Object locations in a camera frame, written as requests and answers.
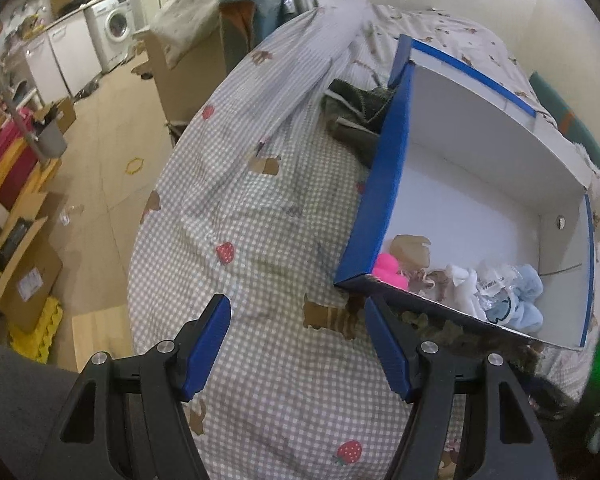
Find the light blue fluffy sock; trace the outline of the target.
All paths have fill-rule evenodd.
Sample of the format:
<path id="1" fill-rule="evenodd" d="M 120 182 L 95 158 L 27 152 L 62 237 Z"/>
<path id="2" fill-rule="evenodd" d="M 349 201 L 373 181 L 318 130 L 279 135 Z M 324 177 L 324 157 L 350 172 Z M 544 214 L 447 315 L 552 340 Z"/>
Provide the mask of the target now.
<path id="1" fill-rule="evenodd" d="M 535 305 L 543 293 L 543 282 L 533 266 L 504 266 L 498 291 L 486 299 L 486 319 L 495 325 L 526 334 L 537 333 L 543 325 L 542 312 Z"/>

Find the white sock with dark trim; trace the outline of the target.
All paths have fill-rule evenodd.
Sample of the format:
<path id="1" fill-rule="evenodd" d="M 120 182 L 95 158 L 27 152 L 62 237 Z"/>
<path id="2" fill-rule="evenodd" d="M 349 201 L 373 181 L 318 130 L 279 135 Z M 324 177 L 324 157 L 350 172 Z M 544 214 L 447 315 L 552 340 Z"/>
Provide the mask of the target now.
<path id="1" fill-rule="evenodd" d="M 508 323 L 519 304 L 514 286 L 521 278 L 518 270 L 510 264 L 491 264 L 483 261 L 478 265 L 478 298 L 486 319 L 498 325 Z"/>

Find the bright pink soft toy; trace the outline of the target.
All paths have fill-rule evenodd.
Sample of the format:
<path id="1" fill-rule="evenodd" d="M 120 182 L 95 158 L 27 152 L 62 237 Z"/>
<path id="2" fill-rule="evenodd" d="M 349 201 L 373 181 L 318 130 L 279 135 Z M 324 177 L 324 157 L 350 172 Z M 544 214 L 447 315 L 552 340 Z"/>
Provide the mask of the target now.
<path id="1" fill-rule="evenodd" d="M 381 252 L 378 255 L 372 269 L 372 275 L 381 283 L 401 290 L 407 290 L 410 284 L 408 277 L 401 273 L 398 259 L 388 252 Z"/>

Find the yellow foam mat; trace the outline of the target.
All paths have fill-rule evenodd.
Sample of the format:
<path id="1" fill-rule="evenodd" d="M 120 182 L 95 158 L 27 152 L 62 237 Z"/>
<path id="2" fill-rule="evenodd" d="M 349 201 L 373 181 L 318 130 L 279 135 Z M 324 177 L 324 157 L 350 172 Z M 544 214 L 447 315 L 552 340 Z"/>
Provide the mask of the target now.
<path id="1" fill-rule="evenodd" d="M 46 364 L 63 317 L 64 310 L 60 301 L 53 296 L 47 297 L 38 324 L 31 333 L 25 333 L 15 325 L 7 325 L 9 347 L 20 356 Z"/>

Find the open cardboard box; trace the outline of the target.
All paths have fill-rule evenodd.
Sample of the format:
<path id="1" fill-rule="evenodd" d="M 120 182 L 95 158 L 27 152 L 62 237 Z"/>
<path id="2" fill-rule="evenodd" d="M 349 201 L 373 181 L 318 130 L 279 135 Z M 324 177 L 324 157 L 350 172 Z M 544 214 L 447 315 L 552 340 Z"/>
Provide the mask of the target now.
<path id="1" fill-rule="evenodd" d="M 48 241 L 49 206 L 45 192 L 24 196 L 0 235 L 0 313 L 23 333 L 38 325 L 62 268 Z"/>

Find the white box with blue tape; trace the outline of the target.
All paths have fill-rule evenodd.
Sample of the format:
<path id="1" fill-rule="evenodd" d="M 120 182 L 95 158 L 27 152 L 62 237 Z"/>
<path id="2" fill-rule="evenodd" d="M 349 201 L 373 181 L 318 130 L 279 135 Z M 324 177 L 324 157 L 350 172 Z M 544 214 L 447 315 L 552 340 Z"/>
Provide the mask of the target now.
<path id="1" fill-rule="evenodd" d="M 399 235 L 429 240 L 436 269 L 530 264 L 544 289 L 535 339 L 580 350 L 594 299 L 591 171 L 576 148 L 493 79 L 401 37 L 382 125 L 348 244 L 344 289 L 475 325 L 476 319 L 374 277 Z"/>

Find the checkered dog print duvet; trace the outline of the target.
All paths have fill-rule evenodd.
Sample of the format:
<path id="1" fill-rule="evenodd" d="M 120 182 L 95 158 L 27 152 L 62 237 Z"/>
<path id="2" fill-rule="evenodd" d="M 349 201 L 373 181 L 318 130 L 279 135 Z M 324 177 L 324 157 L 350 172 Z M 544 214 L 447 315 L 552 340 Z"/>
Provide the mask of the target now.
<path id="1" fill-rule="evenodd" d="M 130 267 L 139 354 L 174 338 L 214 295 L 230 300 L 208 380 L 184 405 L 209 479 L 390 479 L 412 408 L 391 390 L 370 339 L 370 297 L 385 300 L 420 340 L 458 356 L 497 353 L 513 370 L 542 344 L 534 370 L 580 408 L 600 406 L 600 171 L 571 142 L 591 171 L 595 240 L 582 349 L 336 284 L 372 167 L 328 134 L 322 99 L 334 79 L 390 88 L 404 36 L 485 74 L 559 132 L 504 42 L 447 13 L 314 0 L 249 52 L 175 145 Z"/>

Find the red storage crate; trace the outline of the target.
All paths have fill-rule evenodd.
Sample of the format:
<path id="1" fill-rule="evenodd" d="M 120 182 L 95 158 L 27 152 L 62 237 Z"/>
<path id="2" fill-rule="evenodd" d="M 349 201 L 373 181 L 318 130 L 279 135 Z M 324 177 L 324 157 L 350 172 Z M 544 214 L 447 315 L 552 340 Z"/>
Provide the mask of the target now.
<path id="1" fill-rule="evenodd" d="M 13 119 L 0 128 L 0 204 L 11 210 L 38 158 Z"/>

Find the grey bucket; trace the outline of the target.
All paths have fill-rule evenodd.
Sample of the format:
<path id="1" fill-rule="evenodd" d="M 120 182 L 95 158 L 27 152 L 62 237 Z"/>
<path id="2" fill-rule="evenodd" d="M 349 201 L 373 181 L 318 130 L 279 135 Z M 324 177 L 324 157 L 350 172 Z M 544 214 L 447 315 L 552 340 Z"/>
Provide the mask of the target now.
<path id="1" fill-rule="evenodd" d="M 56 119 L 45 125 L 37 124 L 35 139 L 41 153 L 47 158 L 61 158 L 67 149 L 67 142 Z"/>

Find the teal cushion with orange stripe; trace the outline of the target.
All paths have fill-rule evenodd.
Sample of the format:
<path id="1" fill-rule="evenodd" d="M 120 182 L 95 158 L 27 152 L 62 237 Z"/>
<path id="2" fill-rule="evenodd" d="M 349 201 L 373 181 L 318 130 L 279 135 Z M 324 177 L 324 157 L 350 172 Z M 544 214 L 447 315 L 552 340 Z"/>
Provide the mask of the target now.
<path id="1" fill-rule="evenodd" d="M 581 144 L 594 165 L 600 169 L 600 144 L 584 122 L 538 72 L 530 76 L 529 82 L 542 107 L 555 119 L 558 131 L 570 142 Z"/>

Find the dark grey garment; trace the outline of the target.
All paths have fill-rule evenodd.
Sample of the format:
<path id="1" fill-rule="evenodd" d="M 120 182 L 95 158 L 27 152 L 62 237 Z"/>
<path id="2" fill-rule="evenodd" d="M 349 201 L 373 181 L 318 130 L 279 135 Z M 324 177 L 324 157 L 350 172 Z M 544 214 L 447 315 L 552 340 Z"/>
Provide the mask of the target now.
<path id="1" fill-rule="evenodd" d="M 395 93 L 385 87 L 364 90 L 334 79 L 323 96 L 328 134 L 355 154 L 366 168 L 373 165 L 382 125 Z"/>

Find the white kitchen cabinet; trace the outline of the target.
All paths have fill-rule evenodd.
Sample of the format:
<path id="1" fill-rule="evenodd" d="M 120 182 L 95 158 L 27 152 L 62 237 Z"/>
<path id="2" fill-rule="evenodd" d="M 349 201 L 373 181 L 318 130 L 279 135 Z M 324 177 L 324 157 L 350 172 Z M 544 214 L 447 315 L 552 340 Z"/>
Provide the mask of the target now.
<path id="1" fill-rule="evenodd" d="M 23 47 L 23 55 L 44 104 L 75 98 L 102 73 L 83 11 L 45 29 Z"/>

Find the white washing machine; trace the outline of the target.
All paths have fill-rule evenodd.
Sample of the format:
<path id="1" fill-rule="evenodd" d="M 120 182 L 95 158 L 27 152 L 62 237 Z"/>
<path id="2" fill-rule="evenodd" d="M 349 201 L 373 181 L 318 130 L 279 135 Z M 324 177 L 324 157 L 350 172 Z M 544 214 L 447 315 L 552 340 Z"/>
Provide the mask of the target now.
<path id="1" fill-rule="evenodd" d="M 131 0 L 97 0 L 84 10 L 104 74 L 128 57 L 135 32 Z"/>

